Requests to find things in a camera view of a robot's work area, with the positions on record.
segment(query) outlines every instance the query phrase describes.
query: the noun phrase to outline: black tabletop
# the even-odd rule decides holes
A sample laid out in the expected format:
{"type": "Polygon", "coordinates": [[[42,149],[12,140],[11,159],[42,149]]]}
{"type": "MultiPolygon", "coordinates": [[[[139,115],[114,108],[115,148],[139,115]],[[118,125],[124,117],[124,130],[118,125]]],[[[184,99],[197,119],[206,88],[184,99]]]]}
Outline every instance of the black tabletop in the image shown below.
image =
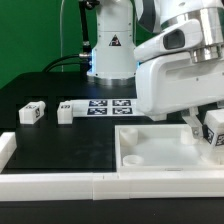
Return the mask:
{"type": "MultiPolygon", "coordinates": [[[[112,98],[136,98],[135,86],[94,85],[82,80],[79,73],[18,76],[0,90],[0,134],[16,132],[18,145],[3,174],[116,172],[115,125],[152,124],[149,118],[74,118],[72,125],[58,125],[56,113],[59,103],[65,100],[112,98]],[[40,100],[46,103],[45,116],[35,125],[21,125],[18,110],[40,100]]],[[[200,108],[202,118],[208,107],[213,105],[200,108]]],[[[179,113],[168,118],[165,123],[183,122],[179,113]]],[[[222,198],[0,203],[0,224],[223,221],[222,198]]]]}

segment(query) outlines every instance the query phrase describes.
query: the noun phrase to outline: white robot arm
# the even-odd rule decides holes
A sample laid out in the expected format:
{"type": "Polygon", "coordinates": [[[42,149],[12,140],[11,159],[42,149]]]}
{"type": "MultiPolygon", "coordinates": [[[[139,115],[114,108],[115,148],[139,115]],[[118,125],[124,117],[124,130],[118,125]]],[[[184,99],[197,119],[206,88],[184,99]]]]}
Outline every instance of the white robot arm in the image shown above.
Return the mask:
{"type": "MultiPolygon", "coordinates": [[[[135,1],[144,27],[147,12],[141,13],[141,5],[146,2],[135,1]]],[[[190,108],[190,122],[189,116],[183,118],[198,126],[197,107],[224,100],[223,4],[221,0],[149,2],[156,11],[148,14],[148,21],[154,18],[150,29],[158,30],[159,21],[162,32],[134,51],[141,62],[136,72],[137,107],[153,120],[190,108]]]]}

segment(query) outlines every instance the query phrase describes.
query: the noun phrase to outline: green background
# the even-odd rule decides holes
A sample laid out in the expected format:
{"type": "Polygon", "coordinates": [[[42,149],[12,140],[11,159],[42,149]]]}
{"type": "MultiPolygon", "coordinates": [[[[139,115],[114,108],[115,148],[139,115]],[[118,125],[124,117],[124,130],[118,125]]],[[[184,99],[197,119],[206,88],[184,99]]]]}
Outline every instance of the green background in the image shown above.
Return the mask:
{"type": "MultiPolygon", "coordinates": [[[[21,73],[41,71],[61,55],[62,0],[0,0],[0,88],[21,73]]],[[[92,46],[96,43],[95,11],[86,11],[92,46]]],[[[66,0],[63,16],[63,55],[81,51],[78,0],[66,0]]],[[[137,26],[137,44],[150,34],[137,26]]],[[[65,68],[78,70],[78,67],[65,68]]]]}

